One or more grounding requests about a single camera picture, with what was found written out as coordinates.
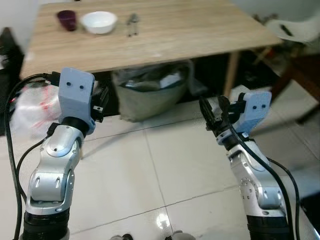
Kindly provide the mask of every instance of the white plastic bag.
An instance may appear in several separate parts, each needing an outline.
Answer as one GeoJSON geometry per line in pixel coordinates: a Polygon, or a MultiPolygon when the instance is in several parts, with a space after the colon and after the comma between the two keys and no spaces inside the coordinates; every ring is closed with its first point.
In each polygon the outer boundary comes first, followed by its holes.
{"type": "Polygon", "coordinates": [[[44,137],[52,122],[61,115],[58,87],[28,84],[21,90],[11,118],[11,129],[19,135],[44,137]]]}

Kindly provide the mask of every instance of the chair leg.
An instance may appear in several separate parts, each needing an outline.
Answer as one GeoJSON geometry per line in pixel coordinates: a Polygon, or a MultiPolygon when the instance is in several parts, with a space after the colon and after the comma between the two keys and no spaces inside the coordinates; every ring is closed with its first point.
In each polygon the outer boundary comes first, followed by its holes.
{"type": "Polygon", "coordinates": [[[301,116],[299,119],[296,120],[296,123],[299,125],[303,125],[306,121],[308,121],[312,116],[314,116],[320,110],[320,104],[312,108],[306,114],[301,116]]]}
{"type": "Polygon", "coordinates": [[[282,76],[277,80],[275,85],[272,87],[271,102],[273,102],[278,97],[278,95],[285,89],[285,87],[289,84],[290,80],[292,79],[293,75],[294,75],[294,68],[292,66],[289,66],[285,70],[285,72],[282,74],[282,76]]]}

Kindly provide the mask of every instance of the wooden table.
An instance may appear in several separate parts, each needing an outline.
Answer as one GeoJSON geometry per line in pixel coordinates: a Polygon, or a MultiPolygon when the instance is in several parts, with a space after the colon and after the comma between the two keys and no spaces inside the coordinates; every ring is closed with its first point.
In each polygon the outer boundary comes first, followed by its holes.
{"type": "Polygon", "coordinates": [[[22,76],[73,67],[102,72],[231,53],[224,95],[233,86],[239,51],[279,44],[276,36],[227,0],[104,0],[49,3],[38,12],[22,76]],[[93,35],[82,27],[65,31],[56,13],[108,11],[118,16],[113,32],[93,35]],[[138,14],[139,35],[128,37],[126,21],[138,14]]]}

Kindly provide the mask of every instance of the tile floor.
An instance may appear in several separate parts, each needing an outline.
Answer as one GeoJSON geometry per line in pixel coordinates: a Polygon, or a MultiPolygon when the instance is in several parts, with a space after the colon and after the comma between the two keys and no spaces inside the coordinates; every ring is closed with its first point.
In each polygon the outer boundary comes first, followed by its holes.
{"type": "MultiPolygon", "coordinates": [[[[292,119],[306,111],[306,103],[312,107],[313,100],[292,83],[252,133],[267,156],[292,171],[302,196],[320,190],[319,118],[304,126],[292,119]]],[[[16,157],[35,142],[14,136],[16,157]]],[[[5,220],[0,232],[1,239],[10,239],[16,204],[3,137],[0,144],[0,212],[5,220]]],[[[38,162],[36,150],[25,159],[20,177],[24,188],[38,162]]],[[[292,191],[288,178],[278,172],[292,191]]],[[[198,240],[249,239],[226,151],[205,130],[197,102],[179,104],[141,123],[105,118],[86,138],[75,177],[72,240],[108,240],[124,233],[136,240],[164,240],[176,230],[198,240]]],[[[301,239],[315,239],[303,213],[301,219],[301,239]]]]}

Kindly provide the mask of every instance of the white chair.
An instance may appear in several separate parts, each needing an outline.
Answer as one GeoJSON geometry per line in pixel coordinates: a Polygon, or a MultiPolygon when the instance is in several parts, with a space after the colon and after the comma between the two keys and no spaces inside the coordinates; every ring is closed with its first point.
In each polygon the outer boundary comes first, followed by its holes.
{"type": "Polygon", "coordinates": [[[320,35],[320,9],[304,21],[273,19],[265,25],[279,38],[298,43],[309,43],[320,35]]]}

